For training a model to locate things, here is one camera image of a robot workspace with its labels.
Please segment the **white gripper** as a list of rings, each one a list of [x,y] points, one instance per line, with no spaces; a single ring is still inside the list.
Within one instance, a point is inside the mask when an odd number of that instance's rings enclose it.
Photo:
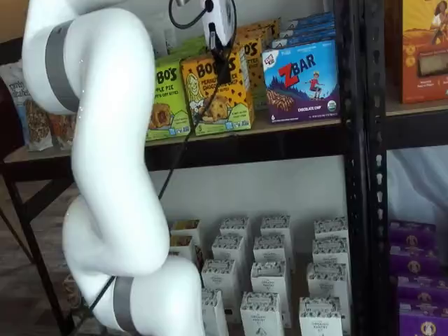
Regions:
[[[216,68],[217,84],[231,82],[230,56],[227,48],[233,39],[236,22],[236,6],[231,0],[201,1],[204,10],[202,24],[208,49],[211,50]]]

